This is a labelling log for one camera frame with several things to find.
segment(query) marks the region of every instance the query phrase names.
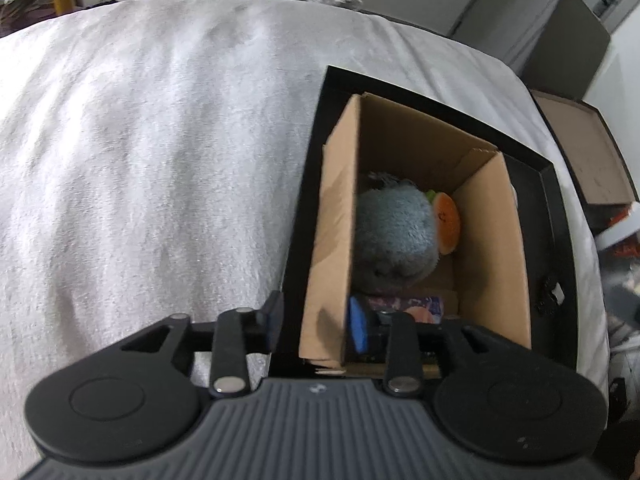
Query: box flap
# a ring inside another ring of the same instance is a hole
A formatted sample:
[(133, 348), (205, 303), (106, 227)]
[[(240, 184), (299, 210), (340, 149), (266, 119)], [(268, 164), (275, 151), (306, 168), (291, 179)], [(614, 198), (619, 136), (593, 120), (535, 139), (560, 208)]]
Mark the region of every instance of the box flap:
[(460, 316), (531, 348), (522, 233), (502, 154), (495, 154), (453, 199), (463, 225), (454, 253)]
[(344, 346), (360, 125), (354, 95), (329, 136), (322, 158), (316, 240), (300, 333), (300, 357), (339, 365)]
[(372, 94), (362, 98), (360, 171), (386, 171), (452, 193), (497, 148), (450, 124)]

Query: stuffed toy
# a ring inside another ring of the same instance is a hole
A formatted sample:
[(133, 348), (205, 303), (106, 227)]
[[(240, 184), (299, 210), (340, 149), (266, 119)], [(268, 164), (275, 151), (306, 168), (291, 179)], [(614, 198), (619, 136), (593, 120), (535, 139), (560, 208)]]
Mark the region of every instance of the stuffed toy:
[(431, 203), (413, 183), (383, 175), (358, 196), (351, 283), (366, 294), (397, 294), (438, 264)]

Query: black circular pad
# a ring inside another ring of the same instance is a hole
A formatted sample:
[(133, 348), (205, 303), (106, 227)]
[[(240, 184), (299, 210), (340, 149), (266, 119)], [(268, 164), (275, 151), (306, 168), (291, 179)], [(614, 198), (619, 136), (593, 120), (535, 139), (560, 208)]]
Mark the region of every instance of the black circular pad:
[(469, 450), (512, 463), (590, 453), (606, 422), (587, 379), (531, 352), (482, 354), (446, 377), (434, 396), (444, 428)]
[(93, 420), (116, 420), (142, 407), (145, 391), (136, 383), (116, 377), (92, 379), (71, 393), (71, 407)]
[(31, 391), (25, 419), (46, 454), (67, 462), (129, 462), (174, 443), (200, 412), (191, 381), (157, 354), (95, 354)]

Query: bed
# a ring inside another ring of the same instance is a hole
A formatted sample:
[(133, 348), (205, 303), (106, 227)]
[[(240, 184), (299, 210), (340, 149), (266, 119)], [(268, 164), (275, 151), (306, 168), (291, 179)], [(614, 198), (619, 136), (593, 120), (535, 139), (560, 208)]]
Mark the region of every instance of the bed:
[(4, 38), (0, 56), (0, 477), (37, 459), (22, 404), (44, 375), (172, 312), (211, 320), (278, 287), (328, 65), (448, 104), (556, 165), (577, 370), (606, 394), (593, 238), (558, 147), (500, 61), (283, 0), (121, 2)]

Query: metal screw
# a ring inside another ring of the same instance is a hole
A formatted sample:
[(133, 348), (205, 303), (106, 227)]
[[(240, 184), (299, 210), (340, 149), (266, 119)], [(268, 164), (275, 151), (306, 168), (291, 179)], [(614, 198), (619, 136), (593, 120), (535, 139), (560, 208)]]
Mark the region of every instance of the metal screw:
[(240, 377), (227, 376), (216, 379), (213, 389), (219, 394), (236, 394), (244, 390), (246, 383)]
[(420, 388), (420, 381), (414, 377), (394, 377), (388, 382), (389, 389), (396, 394), (410, 394)]
[(326, 390), (327, 390), (327, 387), (324, 384), (320, 384), (320, 383), (314, 384), (313, 386), (309, 387), (309, 391), (312, 394), (316, 394), (316, 395), (324, 394)]

